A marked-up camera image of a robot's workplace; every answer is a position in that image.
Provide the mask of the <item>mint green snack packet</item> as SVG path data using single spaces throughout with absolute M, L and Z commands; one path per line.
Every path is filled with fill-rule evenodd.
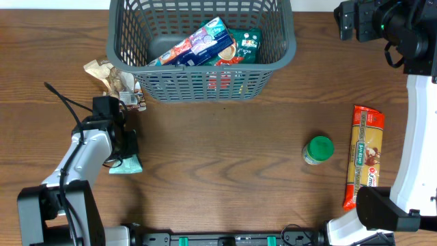
M 110 174 L 138 174 L 143 171 L 143 166 L 137 154 L 113 162 L 109 168 Z

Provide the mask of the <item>grey plastic basket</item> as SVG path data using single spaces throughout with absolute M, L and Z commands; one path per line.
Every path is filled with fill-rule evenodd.
M 254 64 L 151 66 L 150 62 L 219 17 L 227 27 L 262 32 Z M 256 97 L 275 70 L 296 53 L 292 5 L 288 0 L 125 1 L 109 8 L 107 57 L 132 74 L 161 102 L 244 100 Z

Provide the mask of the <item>green Nescafe coffee bag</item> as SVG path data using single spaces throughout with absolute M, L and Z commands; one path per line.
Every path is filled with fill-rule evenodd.
M 262 43 L 262 31 L 257 28 L 249 30 L 229 28 L 228 32 L 233 39 L 233 44 L 203 65 L 255 64 Z

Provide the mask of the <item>blue Kleenex tissue pack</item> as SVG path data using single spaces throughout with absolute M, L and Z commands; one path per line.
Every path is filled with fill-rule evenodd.
M 220 17 L 213 18 L 148 66 L 200 66 L 234 43 Z

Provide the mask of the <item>green lid jar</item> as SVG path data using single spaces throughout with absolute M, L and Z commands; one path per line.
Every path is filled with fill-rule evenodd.
M 319 165 L 334 154 L 333 142 L 325 136 L 317 136 L 311 139 L 302 149 L 302 157 L 307 164 Z

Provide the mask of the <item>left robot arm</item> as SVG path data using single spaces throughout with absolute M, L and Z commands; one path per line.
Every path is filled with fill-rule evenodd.
M 130 225 L 103 226 L 91 190 L 104 165 L 121 167 L 138 153 L 136 133 L 124 129 L 124 107 L 114 97 L 95 97 L 92 115 L 72 131 L 71 145 L 55 171 L 18 194 L 23 245 L 140 244 Z

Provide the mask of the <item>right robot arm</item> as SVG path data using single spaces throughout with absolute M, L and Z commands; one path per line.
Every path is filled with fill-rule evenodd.
M 392 187 L 362 187 L 356 208 L 326 223 L 316 245 L 394 245 L 394 232 L 436 231 L 436 2 L 344 1 L 342 40 L 384 38 L 389 66 L 407 78 L 408 121 Z

